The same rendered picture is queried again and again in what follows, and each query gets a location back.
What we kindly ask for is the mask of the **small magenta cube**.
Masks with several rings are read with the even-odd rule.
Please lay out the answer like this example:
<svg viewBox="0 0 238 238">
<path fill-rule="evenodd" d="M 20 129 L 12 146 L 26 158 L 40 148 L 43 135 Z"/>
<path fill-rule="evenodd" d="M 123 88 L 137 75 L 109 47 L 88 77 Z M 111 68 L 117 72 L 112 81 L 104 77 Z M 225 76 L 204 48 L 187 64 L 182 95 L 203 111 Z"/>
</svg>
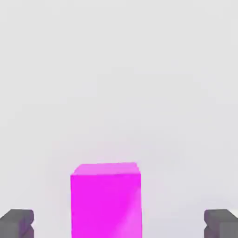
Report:
<svg viewBox="0 0 238 238">
<path fill-rule="evenodd" d="M 81 164 L 70 176 L 71 238 L 142 238 L 135 162 Z"/>
</svg>

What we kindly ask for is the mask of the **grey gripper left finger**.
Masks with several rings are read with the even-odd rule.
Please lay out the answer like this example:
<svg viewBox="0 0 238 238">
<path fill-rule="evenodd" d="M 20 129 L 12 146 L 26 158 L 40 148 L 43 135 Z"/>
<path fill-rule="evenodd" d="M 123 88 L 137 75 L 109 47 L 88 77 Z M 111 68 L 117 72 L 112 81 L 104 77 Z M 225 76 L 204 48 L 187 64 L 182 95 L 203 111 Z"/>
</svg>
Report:
<svg viewBox="0 0 238 238">
<path fill-rule="evenodd" d="M 9 210 L 0 218 L 0 238 L 34 238 L 33 221 L 33 210 Z"/>
</svg>

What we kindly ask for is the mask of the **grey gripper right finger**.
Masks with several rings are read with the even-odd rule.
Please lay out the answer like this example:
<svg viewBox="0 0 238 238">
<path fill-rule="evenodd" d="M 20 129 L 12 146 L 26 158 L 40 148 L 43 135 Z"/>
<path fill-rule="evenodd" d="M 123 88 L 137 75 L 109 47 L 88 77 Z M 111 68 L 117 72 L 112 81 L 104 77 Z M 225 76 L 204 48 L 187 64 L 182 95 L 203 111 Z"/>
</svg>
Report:
<svg viewBox="0 0 238 238">
<path fill-rule="evenodd" d="M 204 221 L 204 238 L 238 238 L 238 218 L 229 210 L 205 210 Z"/>
</svg>

